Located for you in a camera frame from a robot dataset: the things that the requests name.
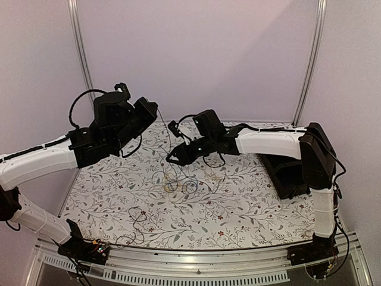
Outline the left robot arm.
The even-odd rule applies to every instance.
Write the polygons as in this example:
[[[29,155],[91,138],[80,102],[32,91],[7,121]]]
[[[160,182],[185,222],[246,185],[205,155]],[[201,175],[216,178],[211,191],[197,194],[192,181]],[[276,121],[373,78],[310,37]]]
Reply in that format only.
[[[89,250],[74,222],[60,219],[20,194],[18,186],[62,170],[81,169],[122,149],[142,135],[157,119],[158,105],[146,98],[129,102],[128,89],[118,84],[112,92],[100,92],[93,101],[94,119],[81,128],[75,122],[68,134],[14,154],[1,156],[1,220],[23,225],[49,237],[75,258]]]

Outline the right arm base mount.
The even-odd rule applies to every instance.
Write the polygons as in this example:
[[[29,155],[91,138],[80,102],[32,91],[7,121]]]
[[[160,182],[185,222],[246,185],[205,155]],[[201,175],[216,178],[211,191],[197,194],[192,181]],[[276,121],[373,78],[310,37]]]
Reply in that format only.
[[[323,279],[328,276],[333,267],[333,263],[328,262],[328,258],[332,257],[335,260],[337,254],[339,254],[339,250],[334,234],[329,238],[318,237],[313,234],[312,242],[289,247],[287,259],[292,266],[306,265],[324,259],[324,262],[315,263],[305,268],[310,277]]]

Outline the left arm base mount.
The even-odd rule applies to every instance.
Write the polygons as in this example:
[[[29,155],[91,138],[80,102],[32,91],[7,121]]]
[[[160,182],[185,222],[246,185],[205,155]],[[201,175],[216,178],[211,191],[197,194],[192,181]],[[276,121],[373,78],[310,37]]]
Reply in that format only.
[[[110,244],[100,239],[86,240],[76,222],[67,219],[70,239],[58,247],[58,254],[74,260],[105,265],[110,253]]]

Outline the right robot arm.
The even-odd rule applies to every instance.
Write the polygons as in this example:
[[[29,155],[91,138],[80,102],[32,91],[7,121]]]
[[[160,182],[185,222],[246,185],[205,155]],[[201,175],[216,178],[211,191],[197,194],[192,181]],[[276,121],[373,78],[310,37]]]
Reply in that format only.
[[[314,235],[319,237],[309,245],[308,255],[320,260],[330,251],[331,243],[327,238],[335,232],[338,212],[335,199],[341,196],[337,184],[340,175],[336,172],[340,162],[318,123],[296,129],[260,129],[246,123],[230,128],[221,123],[205,126],[197,121],[195,124],[200,138],[192,139],[177,122],[170,122],[169,130],[184,141],[167,156],[169,163],[187,166],[212,153],[265,154],[299,160],[302,178],[313,196]]]

